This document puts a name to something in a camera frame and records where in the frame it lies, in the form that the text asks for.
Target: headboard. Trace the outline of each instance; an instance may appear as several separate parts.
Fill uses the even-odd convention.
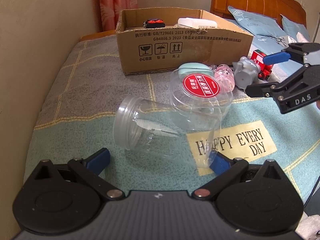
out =
[[[233,19],[228,6],[269,16],[282,27],[282,17],[307,27],[306,12],[295,0],[212,0],[210,12],[223,18]]]

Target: metal pin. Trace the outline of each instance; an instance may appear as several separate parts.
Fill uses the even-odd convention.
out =
[[[211,193],[209,190],[205,189],[205,188],[199,188],[195,191],[195,195],[197,197],[207,197],[209,196]]]
[[[111,189],[107,192],[107,196],[111,198],[118,198],[122,196],[122,191],[119,189]]]

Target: red round sticker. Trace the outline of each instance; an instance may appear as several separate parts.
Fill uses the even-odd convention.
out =
[[[214,97],[220,91],[217,81],[212,77],[199,73],[186,76],[183,80],[183,86],[191,94],[202,98]]]

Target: gray plastic figurine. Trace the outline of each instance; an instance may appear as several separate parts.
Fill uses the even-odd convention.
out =
[[[247,86],[258,80],[261,69],[253,60],[241,57],[238,62],[233,62],[232,65],[235,83],[238,88],[245,90]]]

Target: pink toy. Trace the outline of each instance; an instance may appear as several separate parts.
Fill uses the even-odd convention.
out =
[[[225,80],[223,84],[224,84],[224,89],[226,91],[232,91],[235,88],[235,79],[233,77],[233,72],[228,65],[225,65],[225,64],[219,65],[214,71],[215,71],[214,77],[218,81]]]

